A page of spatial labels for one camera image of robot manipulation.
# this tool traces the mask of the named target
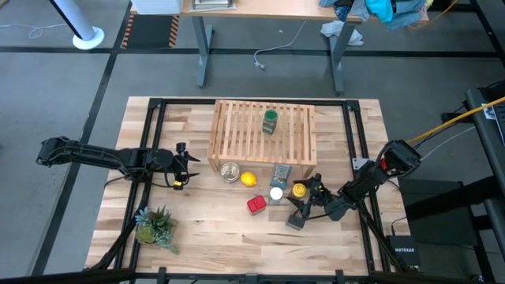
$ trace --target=white pole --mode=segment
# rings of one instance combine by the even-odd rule
[[[90,50],[100,45],[105,38],[101,28],[91,25],[73,0],[50,0],[60,16],[74,33],[73,45],[81,50]]]

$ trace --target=green can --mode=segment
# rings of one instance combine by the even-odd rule
[[[275,127],[277,126],[277,112],[275,110],[265,111],[265,117],[263,118],[263,132],[268,134],[273,134]]]

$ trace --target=concrete floor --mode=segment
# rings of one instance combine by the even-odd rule
[[[77,0],[94,25],[106,33],[103,47],[112,47],[128,2]],[[502,45],[505,25],[502,2],[480,1]],[[430,13],[433,18],[437,13]],[[215,26],[213,47],[265,48],[291,40],[300,21],[206,18]],[[49,2],[11,0],[0,9],[0,25],[61,24]],[[310,21],[297,49],[327,49],[320,36],[323,22]],[[377,22],[358,27],[365,45],[356,50],[493,51],[472,13],[449,13],[420,31],[386,32]],[[29,28],[0,28],[1,47],[71,47],[67,27],[28,38]],[[189,18],[183,17],[178,47],[196,47]],[[67,166],[37,166],[39,143],[51,136],[78,139],[107,63],[107,54],[0,53],[0,278],[24,275],[39,245],[43,228],[62,186]],[[131,95],[333,97],[329,60],[322,56],[262,55],[262,72],[248,55],[213,55],[208,86],[196,88],[196,55],[120,54],[100,107],[90,144],[115,145],[126,100]],[[343,60],[346,98],[379,99],[388,135],[408,138],[440,123],[439,113],[453,111],[468,88],[505,77],[496,59],[364,58]],[[428,152],[462,131],[457,125],[421,148]],[[491,174],[475,132],[441,148],[413,178],[471,182]],[[82,166],[46,273],[79,271],[91,241],[107,171]],[[487,250],[497,252],[485,232]],[[421,245],[427,272],[466,277],[478,272],[473,252]],[[498,280],[505,281],[501,256],[490,254]]]

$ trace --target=succulent plant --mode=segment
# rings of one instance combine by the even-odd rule
[[[172,245],[174,235],[171,229],[174,224],[169,222],[170,213],[165,213],[165,207],[154,211],[149,211],[146,207],[140,209],[139,215],[135,216],[138,228],[135,233],[135,238],[140,243],[153,243],[161,245],[162,248],[169,249],[171,252],[178,254],[179,250]]]

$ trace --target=wooden crate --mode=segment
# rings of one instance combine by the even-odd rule
[[[262,131],[266,110],[278,114],[271,135]],[[308,177],[317,164],[314,106],[217,100],[208,160],[215,172],[226,160],[301,166]]]

